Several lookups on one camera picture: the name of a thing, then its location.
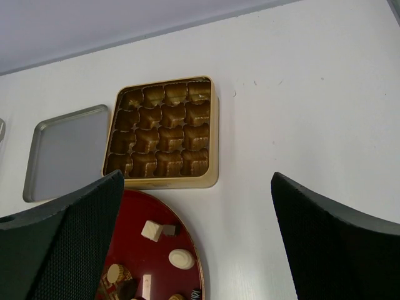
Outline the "dark round chocolate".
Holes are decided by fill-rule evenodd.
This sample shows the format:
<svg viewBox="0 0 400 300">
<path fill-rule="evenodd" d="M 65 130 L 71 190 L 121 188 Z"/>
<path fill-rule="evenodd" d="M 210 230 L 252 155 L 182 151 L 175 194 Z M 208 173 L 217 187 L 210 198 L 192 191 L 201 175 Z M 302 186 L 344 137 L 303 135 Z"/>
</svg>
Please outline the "dark round chocolate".
<svg viewBox="0 0 400 300">
<path fill-rule="evenodd" d="M 135 298 L 137 290 L 138 282 L 135 279 L 130 279 L 120 282 L 116 292 L 119 300 L 131 300 Z"/>
</svg>

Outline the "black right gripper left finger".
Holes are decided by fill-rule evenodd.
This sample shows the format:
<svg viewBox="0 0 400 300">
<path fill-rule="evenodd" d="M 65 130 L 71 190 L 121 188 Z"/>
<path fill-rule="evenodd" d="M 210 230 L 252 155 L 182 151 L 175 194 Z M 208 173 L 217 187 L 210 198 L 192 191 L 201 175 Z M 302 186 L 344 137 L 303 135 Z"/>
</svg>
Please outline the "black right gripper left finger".
<svg viewBox="0 0 400 300">
<path fill-rule="evenodd" d="M 124 191 L 121 171 L 1 218 L 1 299 L 94 299 Z"/>
</svg>

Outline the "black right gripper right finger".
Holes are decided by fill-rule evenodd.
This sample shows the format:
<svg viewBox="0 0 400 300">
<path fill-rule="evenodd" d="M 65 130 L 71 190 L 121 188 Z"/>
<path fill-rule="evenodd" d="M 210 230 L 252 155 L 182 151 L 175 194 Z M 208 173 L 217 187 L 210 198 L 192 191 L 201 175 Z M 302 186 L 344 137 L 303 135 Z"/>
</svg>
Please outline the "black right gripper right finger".
<svg viewBox="0 0 400 300">
<path fill-rule="evenodd" d="M 399 299 L 399 224 L 275 172 L 271 194 L 298 299 Z"/>
</svg>

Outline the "gold ridged cup chocolate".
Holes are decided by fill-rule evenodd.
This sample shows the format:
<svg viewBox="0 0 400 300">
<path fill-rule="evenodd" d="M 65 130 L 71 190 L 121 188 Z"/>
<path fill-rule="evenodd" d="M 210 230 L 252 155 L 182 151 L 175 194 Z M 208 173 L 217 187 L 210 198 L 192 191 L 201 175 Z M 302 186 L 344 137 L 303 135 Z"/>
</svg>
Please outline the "gold ridged cup chocolate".
<svg viewBox="0 0 400 300">
<path fill-rule="evenodd" d="M 112 264 L 107 270 L 107 280 L 111 284 L 116 284 L 130 279 L 131 274 L 129 270 L 121 264 Z"/>
</svg>

